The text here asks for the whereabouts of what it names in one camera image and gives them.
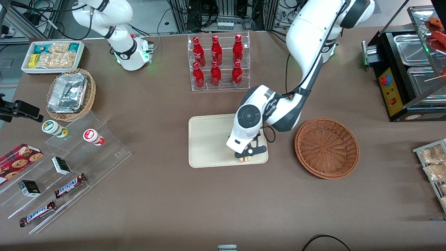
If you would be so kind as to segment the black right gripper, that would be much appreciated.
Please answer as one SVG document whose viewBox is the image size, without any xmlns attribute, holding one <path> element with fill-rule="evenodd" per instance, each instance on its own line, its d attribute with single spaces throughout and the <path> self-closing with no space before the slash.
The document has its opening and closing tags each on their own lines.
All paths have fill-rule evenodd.
<svg viewBox="0 0 446 251">
<path fill-rule="evenodd" d="M 0 119 L 10 123 L 13 117 L 23 117 L 36 122 L 43 122 L 44 116 L 40 114 L 40 108 L 33 106 L 22 100 L 14 103 L 3 100 L 4 93 L 0 94 Z"/>
</svg>

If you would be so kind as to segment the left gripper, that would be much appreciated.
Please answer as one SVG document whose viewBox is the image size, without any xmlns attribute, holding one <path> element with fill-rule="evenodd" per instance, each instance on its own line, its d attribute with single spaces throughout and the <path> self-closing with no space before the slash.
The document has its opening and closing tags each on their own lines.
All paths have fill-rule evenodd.
<svg viewBox="0 0 446 251">
<path fill-rule="evenodd" d="M 267 150 L 265 145 L 259 144 L 259 140 L 255 139 L 259 132 L 236 130 L 236 128 L 233 128 L 226 142 L 226 146 L 235 152 L 235 158 L 251 159 L 252 156 L 265 153 Z"/>
</svg>

